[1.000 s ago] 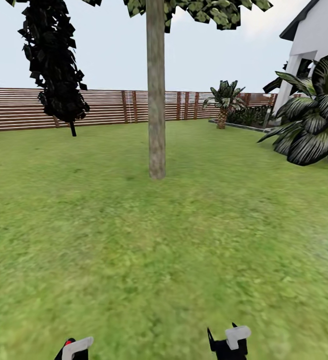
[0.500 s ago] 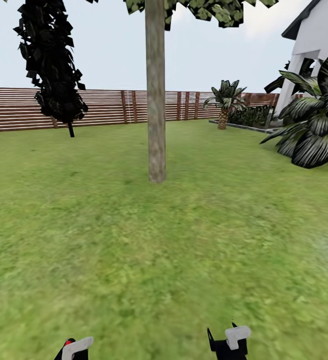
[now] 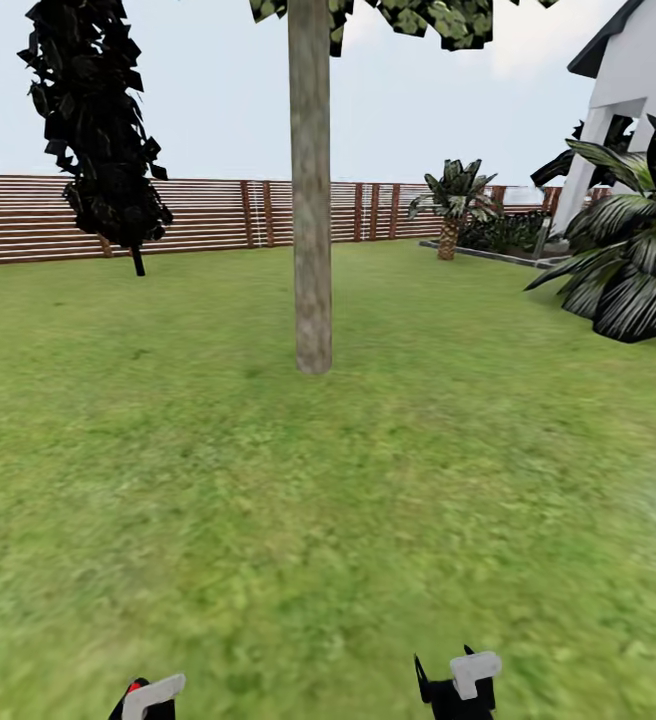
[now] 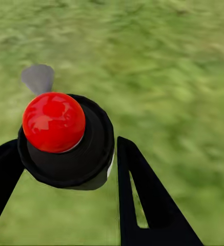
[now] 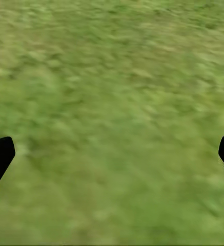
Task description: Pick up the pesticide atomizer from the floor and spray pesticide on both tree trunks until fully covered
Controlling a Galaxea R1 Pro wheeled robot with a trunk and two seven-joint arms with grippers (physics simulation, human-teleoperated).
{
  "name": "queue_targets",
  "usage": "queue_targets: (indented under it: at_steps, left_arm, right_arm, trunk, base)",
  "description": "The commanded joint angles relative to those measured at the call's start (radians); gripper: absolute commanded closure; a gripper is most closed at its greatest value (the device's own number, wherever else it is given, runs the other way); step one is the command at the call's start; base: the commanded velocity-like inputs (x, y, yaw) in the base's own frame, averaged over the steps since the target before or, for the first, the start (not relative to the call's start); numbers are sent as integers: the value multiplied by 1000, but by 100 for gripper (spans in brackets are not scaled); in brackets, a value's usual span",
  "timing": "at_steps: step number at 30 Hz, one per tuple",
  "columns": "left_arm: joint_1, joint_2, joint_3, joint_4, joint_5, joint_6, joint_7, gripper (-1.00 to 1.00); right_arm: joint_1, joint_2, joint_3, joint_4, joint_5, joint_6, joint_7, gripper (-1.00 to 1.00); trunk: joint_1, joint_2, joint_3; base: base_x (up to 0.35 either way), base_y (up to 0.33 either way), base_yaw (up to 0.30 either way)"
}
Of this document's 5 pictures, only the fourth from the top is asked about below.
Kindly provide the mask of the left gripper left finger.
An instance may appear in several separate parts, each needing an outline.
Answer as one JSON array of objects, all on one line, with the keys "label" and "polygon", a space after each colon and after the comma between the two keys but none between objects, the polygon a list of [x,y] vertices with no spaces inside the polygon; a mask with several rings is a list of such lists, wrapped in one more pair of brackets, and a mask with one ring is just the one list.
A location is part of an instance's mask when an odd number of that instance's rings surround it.
[{"label": "left gripper left finger", "polygon": [[0,146],[0,216],[25,169],[17,141],[14,139]]}]

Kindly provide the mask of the pesticide atomizer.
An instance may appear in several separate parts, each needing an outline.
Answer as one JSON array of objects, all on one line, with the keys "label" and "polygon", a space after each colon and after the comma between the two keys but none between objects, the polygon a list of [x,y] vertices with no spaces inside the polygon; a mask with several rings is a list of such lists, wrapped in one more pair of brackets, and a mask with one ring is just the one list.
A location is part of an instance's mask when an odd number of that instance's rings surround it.
[{"label": "pesticide atomizer", "polygon": [[45,64],[30,65],[20,79],[37,96],[18,132],[24,167],[37,181],[59,189],[102,187],[115,154],[106,111],[84,96],[53,92],[53,70]]}]

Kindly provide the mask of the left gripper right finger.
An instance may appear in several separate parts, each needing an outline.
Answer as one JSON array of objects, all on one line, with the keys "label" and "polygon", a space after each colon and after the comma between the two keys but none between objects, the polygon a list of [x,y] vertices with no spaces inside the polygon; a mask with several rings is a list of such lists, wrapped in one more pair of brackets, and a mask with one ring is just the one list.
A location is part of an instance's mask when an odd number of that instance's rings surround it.
[{"label": "left gripper right finger", "polygon": [[[137,145],[117,137],[121,246],[204,246]],[[137,225],[130,174],[149,225]]]}]

